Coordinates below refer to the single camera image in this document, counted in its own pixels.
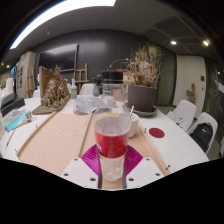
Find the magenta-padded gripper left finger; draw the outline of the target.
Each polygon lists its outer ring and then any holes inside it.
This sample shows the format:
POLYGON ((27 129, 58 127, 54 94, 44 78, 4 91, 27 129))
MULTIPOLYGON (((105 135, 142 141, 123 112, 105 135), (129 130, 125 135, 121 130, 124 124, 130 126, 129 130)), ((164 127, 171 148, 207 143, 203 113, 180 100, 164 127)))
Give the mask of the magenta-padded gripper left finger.
POLYGON ((96 146, 90 147, 81 157, 74 157, 61 177, 84 188, 101 189, 102 172, 96 146))

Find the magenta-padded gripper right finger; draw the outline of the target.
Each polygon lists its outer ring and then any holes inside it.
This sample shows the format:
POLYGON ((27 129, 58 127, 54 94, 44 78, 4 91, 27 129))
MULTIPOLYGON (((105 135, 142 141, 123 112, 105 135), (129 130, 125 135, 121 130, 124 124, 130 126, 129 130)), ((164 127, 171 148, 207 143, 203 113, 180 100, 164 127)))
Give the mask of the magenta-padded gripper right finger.
POLYGON ((124 189, 140 188, 162 177, 163 173, 152 158, 143 157, 132 146, 127 147, 122 176, 124 189))

